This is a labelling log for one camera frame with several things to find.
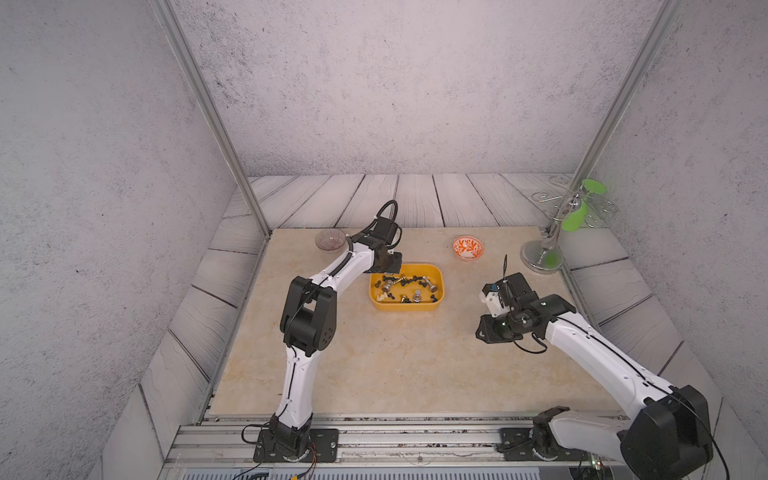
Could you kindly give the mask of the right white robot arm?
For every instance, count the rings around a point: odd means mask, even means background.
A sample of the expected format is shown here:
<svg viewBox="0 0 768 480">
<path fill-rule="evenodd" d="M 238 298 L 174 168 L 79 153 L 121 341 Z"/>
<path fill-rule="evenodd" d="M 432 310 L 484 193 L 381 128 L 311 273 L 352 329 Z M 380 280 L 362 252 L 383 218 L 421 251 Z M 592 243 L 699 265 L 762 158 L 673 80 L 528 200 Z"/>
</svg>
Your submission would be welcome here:
<svg viewBox="0 0 768 480">
<path fill-rule="evenodd" d="M 639 479 L 682 479 L 724 457 L 710 427 L 706 398 L 693 386 L 676 387 L 621 352 L 558 295 L 510 299 L 482 294 L 488 309 L 476 336 L 487 344 L 517 343 L 530 335 L 554 346 L 587 371 L 619 404 L 622 420 L 552 407 L 530 432 L 536 457 L 553 461 L 580 450 L 626 465 Z"/>
</svg>

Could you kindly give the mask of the silver queen chess piece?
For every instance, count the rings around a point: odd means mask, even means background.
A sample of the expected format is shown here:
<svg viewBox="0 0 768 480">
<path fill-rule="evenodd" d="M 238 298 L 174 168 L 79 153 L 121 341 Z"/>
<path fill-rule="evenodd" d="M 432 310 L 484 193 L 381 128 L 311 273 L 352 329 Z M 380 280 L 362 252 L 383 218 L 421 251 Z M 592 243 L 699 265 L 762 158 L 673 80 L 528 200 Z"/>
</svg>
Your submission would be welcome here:
<svg viewBox="0 0 768 480">
<path fill-rule="evenodd" d="M 424 277 L 423 281 L 431 293 L 436 293 L 439 290 L 439 287 L 435 283 L 433 283 L 428 277 Z"/>
</svg>

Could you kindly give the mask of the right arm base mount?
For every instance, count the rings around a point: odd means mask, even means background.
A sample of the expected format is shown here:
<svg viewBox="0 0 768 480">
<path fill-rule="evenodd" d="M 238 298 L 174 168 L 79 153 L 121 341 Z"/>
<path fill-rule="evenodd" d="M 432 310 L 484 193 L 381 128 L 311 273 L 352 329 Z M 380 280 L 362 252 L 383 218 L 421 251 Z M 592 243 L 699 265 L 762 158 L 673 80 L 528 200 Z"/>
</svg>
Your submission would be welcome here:
<svg viewBox="0 0 768 480">
<path fill-rule="evenodd" d="M 552 407 L 537 414 L 532 420 L 532 427 L 525 431 L 523 428 L 502 428 L 499 430 L 500 442 L 495 445 L 495 451 L 504 456 L 505 461 L 576 461 L 584 460 L 588 453 L 564 448 L 557 443 L 550 426 L 553 418 L 561 413 L 569 412 L 564 406 Z"/>
</svg>

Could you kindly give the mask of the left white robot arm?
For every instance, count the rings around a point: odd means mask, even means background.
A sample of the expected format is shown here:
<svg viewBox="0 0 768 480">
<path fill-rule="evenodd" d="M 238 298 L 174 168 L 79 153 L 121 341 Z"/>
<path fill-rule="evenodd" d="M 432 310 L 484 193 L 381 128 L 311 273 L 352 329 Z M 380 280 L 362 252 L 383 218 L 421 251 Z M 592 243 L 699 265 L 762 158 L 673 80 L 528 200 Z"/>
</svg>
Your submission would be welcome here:
<svg viewBox="0 0 768 480">
<path fill-rule="evenodd" d="M 319 273 L 291 281 L 280 320 L 286 377 L 280 404 L 268 422 L 274 442 L 289 456 L 302 454 L 309 442 L 315 380 L 322 353 L 335 336 L 340 296 L 363 274 L 399 272 L 402 254 L 397 245 L 396 240 L 360 232 Z"/>
</svg>

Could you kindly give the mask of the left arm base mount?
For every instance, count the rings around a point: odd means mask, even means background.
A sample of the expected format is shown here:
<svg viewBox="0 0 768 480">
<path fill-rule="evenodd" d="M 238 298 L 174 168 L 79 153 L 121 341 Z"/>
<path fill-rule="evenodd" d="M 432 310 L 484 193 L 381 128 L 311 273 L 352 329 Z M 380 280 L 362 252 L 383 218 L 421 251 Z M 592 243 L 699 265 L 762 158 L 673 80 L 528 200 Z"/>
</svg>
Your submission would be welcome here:
<svg viewBox="0 0 768 480">
<path fill-rule="evenodd" d="M 289 427 L 275 415 L 260 430 L 255 442 L 256 463 L 334 463 L 338 457 L 339 430 L 318 429 L 309 419 L 303 426 Z"/>
</svg>

